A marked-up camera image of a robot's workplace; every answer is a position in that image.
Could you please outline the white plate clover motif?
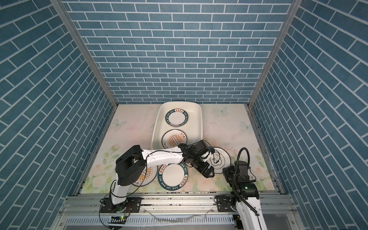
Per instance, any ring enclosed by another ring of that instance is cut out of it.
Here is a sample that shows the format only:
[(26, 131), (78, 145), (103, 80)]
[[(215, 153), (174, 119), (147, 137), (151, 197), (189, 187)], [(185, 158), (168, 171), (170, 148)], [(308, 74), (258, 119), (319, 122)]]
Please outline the white plate clover motif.
[(231, 158), (224, 149), (215, 147), (214, 150), (215, 153), (211, 153), (206, 161), (213, 166), (215, 174), (222, 174), (223, 168), (231, 165)]

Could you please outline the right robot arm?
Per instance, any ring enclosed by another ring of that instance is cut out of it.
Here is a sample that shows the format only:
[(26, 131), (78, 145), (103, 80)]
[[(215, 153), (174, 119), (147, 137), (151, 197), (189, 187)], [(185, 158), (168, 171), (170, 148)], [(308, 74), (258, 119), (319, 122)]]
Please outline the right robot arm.
[(258, 189), (248, 175), (248, 163), (236, 161), (223, 169), (223, 175), (232, 188), (232, 206), (240, 216), (244, 230), (266, 230)]

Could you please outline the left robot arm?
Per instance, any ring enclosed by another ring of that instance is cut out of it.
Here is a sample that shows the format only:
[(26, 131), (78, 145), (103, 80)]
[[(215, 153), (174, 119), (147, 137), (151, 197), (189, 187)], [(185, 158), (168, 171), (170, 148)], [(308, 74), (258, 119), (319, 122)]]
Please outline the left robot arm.
[(116, 180), (110, 191), (111, 203), (114, 206), (125, 204), (130, 186), (144, 170), (153, 166), (187, 163), (205, 178), (214, 177), (214, 167), (207, 162), (207, 158), (214, 153), (215, 149), (204, 140), (159, 150), (145, 150), (140, 145), (134, 145), (116, 160)]

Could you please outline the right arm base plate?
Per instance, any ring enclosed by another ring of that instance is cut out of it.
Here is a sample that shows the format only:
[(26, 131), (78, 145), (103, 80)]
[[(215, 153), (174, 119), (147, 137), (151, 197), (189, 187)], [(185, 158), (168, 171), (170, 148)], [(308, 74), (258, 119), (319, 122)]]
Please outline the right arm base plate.
[(231, 197), (225, 195), (218, 195), (213, 198), (218, 212), (235, 212), (236, 208), (234, 207)]

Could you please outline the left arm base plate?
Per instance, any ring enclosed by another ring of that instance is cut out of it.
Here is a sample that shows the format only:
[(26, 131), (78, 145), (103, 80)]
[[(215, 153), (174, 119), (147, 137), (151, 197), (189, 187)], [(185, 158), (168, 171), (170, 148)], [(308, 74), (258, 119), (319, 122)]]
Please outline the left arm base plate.
[(140, 197), (128, 197), (123, 203), (114, 205), (111, 197), (105, 197), (100, 200), (100, 213), (138, 213), (141, 201)]

